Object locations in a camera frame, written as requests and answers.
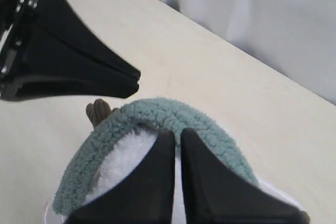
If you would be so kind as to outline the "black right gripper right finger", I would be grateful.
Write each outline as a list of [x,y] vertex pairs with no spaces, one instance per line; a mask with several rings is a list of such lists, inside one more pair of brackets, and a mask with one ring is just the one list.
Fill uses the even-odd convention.
[[187,223],[296,223],[305,211],[276,199],[227,168],[193,129],[181,134],[181,173]]

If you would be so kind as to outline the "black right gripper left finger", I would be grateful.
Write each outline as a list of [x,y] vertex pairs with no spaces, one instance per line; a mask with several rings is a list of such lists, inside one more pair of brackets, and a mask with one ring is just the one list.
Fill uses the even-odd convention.
[[113,189],[73,211],[67,223],[171,223],[175,184],[175,136],[160,132],[140,164]]

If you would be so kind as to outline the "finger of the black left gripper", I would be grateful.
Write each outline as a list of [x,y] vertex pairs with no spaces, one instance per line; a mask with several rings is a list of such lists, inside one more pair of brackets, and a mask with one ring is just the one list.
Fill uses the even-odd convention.
[[125,99],[139,89],[139,75],[113,74],[80,80],[71,77],[21,75],[2,80],[2,100],[27,101],[40,98],[92,95]]

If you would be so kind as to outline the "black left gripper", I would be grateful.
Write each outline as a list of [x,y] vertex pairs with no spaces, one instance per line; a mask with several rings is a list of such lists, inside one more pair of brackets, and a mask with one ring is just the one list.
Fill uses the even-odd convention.
[[16,65],[39,79],[137,82],[140,71],[107,47],[67,0],[1,0],[1,100],[20,101]]

